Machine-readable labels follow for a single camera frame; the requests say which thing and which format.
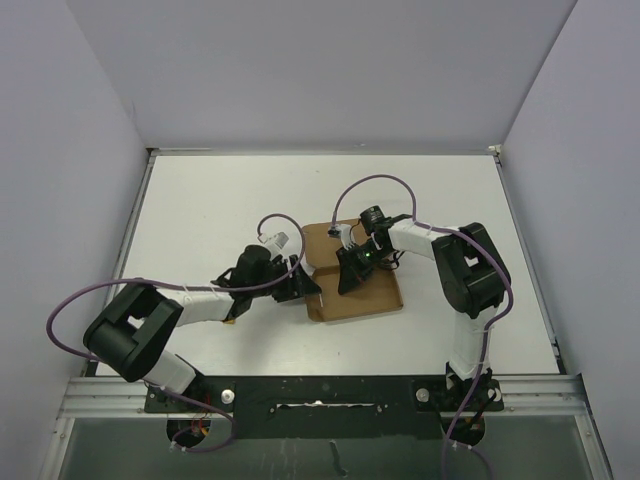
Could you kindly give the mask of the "brown cardboard box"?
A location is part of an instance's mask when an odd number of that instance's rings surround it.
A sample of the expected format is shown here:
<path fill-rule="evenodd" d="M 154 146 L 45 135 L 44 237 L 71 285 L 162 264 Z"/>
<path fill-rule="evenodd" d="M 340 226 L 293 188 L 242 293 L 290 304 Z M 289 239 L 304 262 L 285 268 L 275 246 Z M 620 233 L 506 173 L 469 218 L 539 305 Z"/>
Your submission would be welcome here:
<path fill-rule="evenodd" d="M 359 317 L 389 314 L 404 306 L 399 283 L 394 271 L 374 268 L 366 277 L 354 280 L 354 288 L 339 292 L 341 269 L 336 252 L 342 243 L 328 235 L 330 223 L 307 224 L 302 227 L 306 240 L 306 269 L 321 292 L 305 298 L 311 321 L 334 322 Z"/>

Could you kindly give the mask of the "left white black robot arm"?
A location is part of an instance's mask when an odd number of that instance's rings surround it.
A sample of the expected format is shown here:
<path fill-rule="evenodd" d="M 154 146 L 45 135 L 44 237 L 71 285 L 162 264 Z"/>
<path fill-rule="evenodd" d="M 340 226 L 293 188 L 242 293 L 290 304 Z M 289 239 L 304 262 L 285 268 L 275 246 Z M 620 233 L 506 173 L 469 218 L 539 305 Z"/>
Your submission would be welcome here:
<path fill-rule="evenodd" d="M 166 350 L 176 328 L 230 322 L 260 297 L 282 303 L 321 292 L 298 256 L 285 258 L 264 246 L 249 245 L 236 265 L 206 290 L 160 289 L 140 282 L 126 285 L 90 324 L 83 344 L 124 380 L 159 386 L 178 409 L 190 411 L 201 403 L 203 386 L 196 380 L 200 373 L 195 367 Z"/>

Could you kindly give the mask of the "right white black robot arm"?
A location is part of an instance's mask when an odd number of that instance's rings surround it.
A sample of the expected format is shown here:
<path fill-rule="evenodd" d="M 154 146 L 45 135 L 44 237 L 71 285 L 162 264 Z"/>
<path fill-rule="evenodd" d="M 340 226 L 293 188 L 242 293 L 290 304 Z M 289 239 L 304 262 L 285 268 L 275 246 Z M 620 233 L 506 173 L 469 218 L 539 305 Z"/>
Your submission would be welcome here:
<path fill-rule="evenodd" d="M 384 215 L 378 206 L 363 211 L 359 224 L 366 241 L 358 244 L 353 227 L 333 222 L 328 236 L 341 242 L 338 293 L 363 286 L 377 268 L 390 268 L 404 253 L 433 261 L 445 299 L 455 311 L 454 339 L 444 385 L 446 400 L 464 409 L 481 394 L 476 375 L 489 371 L 491 320 L 498 313 L 510 274 L 486 227 L 473 222 L 462 227 L 431 227 L 408 214 Z"/>

